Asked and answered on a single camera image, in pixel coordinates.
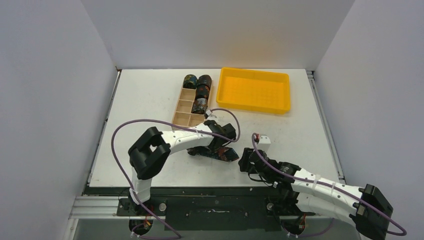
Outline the wooden compartment box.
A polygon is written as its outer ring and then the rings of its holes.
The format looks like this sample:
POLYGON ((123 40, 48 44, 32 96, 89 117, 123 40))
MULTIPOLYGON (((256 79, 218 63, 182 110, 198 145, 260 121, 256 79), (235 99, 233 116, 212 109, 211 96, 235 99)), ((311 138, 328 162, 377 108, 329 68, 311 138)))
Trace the wooden compartment box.
MULTIPOLYGON (((210 94, 209 99, 207 100, 208 108, 211 105, 212 99, 212 85, 210 86, 210 94)), ((178 100, 176 103, 175 111, 172 117, 171 123, 174 124, 172 127, 175 130, 178 126, 184 128, 194 127, 198 124, 201 124, 205 121, 205 117, 203 114, 194 114, 191 113, 193 102, 195 100, 196 89, 187 89, 183 88, 183 84, 180 89, 180 93, 178 96, 178 100)))

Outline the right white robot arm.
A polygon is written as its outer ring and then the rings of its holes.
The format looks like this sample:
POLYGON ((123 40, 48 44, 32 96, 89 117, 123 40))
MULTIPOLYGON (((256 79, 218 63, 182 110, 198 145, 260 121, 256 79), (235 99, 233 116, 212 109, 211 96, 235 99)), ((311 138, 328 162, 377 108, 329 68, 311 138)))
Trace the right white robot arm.
POLYGON ((388 234, 393 207, 372 184, 359 187, 334 182, 248 147, 238 165, 241 172, 259 175, 260 180, 283 194, 282 207, 290 215, 302 212, 335 218, 371 240, 384 240, 388 234))

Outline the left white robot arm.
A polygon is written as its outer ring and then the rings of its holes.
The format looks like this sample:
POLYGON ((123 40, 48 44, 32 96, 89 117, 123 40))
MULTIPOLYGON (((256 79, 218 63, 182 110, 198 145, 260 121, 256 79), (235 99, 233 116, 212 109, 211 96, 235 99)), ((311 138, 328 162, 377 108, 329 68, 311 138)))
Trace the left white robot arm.
POLYGON ((149 210, 152 178, 162 170, 170 155, 196 147, 216 151, 236 139, 237 131, 233 125, 221 126, 214 120, 179 130, 148 128, 128 150, 133 186, 129 208, 139 216, 149 210))

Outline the yellow plastic tray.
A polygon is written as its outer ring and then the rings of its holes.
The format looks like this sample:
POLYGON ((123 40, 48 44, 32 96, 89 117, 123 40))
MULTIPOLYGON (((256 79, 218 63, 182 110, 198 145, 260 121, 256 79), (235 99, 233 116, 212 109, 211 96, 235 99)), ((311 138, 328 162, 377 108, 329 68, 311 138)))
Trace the yellow plastic tray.
POLYGON ((216 102, 220 107, 284 115, 291 110, 286 73, 223 67, 216 102))

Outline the rolled tie blue yellow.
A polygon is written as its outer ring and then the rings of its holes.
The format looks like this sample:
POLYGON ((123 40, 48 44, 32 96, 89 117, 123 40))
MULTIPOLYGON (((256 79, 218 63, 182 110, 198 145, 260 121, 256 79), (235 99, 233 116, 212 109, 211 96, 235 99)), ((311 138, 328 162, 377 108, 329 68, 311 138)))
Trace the rolled tie blue yellow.
POLYGON ((188 74, 184 77, 182 87, 184 89, 196 89, 198 78, 193 74, 188 74))

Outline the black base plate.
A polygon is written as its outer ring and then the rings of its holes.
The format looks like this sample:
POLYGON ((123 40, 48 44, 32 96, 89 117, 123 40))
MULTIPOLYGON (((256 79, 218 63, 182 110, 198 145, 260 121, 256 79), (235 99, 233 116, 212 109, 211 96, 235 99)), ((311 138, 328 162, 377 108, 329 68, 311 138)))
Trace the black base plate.
POLYGON ((279 231, 304 222, 298 194, 266 186, 152 187, 145 206, 177 231, 279 231))

